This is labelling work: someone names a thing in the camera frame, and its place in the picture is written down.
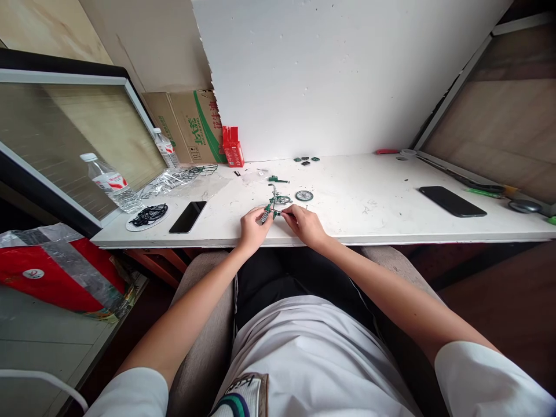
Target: white desk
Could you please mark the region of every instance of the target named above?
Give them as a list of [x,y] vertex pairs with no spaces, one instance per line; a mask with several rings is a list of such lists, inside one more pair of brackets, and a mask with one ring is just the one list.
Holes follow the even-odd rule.
[[[246,163],[242,175],[267,169],[289,184],[277,183],[281,195],[317,213],[326,232],[350,245],[453,242],[527,242],[556,239],[556,226],[540,214],[521,214],[497,200],[465,192],[463,184],[418,159],[396,160],[396,155],[330,156],[309,166],[293,160]],[[208,200],[197,223],[187,234],[169,234],[190,201],[206,199],[206,179],[196,180],[187,197],[162,196],[147,204],[166,203],[165,220],[143,232],[129,232],[130,215],[121,214],[92,242],[102,248],[231,247],[240,234],[239,219],[249,209],[264,206],[272,197],[265,179],[245,184],[235,169],[220,166],[211,186],[227,182]],[[441,185],[485,210],[485,217],[458,218],[417,191]],[[308,203],[295,200],[300,190],[313,192]],[[263,246],[301,246],[282,218],[277,217]]]

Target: red tool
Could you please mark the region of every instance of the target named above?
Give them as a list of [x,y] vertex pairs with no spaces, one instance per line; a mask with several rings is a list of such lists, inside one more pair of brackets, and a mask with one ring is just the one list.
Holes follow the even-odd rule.
[[383,155],[385,153],[400,153],[398,149],[379,149],[375,152],[377,155]]

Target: bottle label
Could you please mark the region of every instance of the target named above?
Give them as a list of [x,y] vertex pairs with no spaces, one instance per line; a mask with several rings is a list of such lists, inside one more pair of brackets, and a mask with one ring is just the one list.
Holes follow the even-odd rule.
[[127,187],[126,179],[123,178],[122,175],[117,172],[110,172],[110,173],[99,175],[98,177],[93,179],[93,181],[105,193],[119,191],[122,188]]
[[171,155],[172,153],[174,153],[174,147],[172,146],[172,144],[157,144],[156,146],[158,146],[158,150],[160,151],[160,153],[162,155]]

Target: smartphone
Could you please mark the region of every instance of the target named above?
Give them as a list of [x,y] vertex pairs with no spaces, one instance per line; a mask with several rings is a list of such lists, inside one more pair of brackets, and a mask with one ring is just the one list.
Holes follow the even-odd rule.
[[441,186],[419,188],[432,201],[457,217],[483,217],[487,212]]
[[170,233],[189,233],[206,204],[207,202],[190,202],[170,228]]

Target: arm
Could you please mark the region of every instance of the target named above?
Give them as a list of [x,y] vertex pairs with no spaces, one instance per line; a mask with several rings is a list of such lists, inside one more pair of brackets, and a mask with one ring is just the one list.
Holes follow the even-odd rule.
[[214,307],[241,266],[259,248],[272,225],[272,216],[261,226],[256,221],[264,208],[242,217],[242,236],[229,256],[175,303],[143,336],[116,375],[132,368],[152,368],[171,387],[185,355],[201,333]]
[[453,341],[469,341],[498,350],[477,330],[429,294],[328,236],[318,216],[296,204],[282,216],[309,247],[338,265],[434,363],[438,351]]

